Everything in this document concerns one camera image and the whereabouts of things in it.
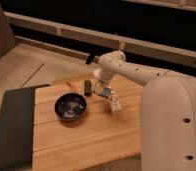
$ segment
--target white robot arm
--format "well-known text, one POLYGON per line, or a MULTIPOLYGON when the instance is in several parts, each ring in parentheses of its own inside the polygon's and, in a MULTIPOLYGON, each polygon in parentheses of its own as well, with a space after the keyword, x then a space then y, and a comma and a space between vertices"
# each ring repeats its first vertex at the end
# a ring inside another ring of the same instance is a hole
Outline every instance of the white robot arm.
POLYGON ((196 78, 125 62, 122 51, 99 57, 94 72, 98 94, 114 74, 142 86, 143 171, 196 171, 196 78))

